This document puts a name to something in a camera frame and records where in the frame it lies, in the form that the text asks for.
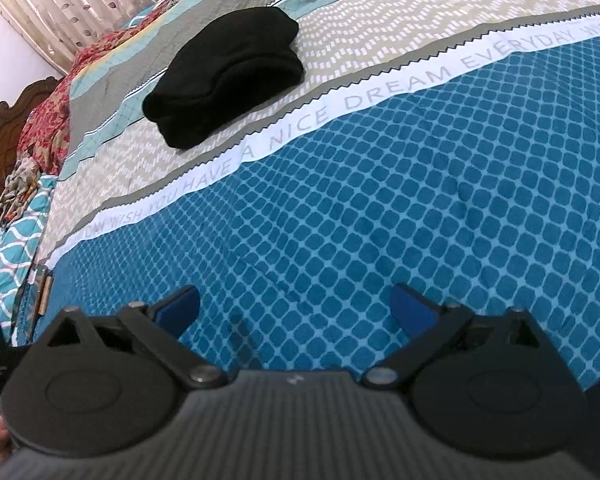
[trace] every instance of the blue checkered fabric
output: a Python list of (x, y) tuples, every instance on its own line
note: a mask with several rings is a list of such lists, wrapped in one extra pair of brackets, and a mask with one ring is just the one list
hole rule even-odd
[(186, 283), (183, 343), (224, 368), (349, 367), (406, 342), (407, 282), (528, 308), (600, 378), (600, 38), (507, 59), (333, 120), (59, 261), (63, 305), (112, 314)]

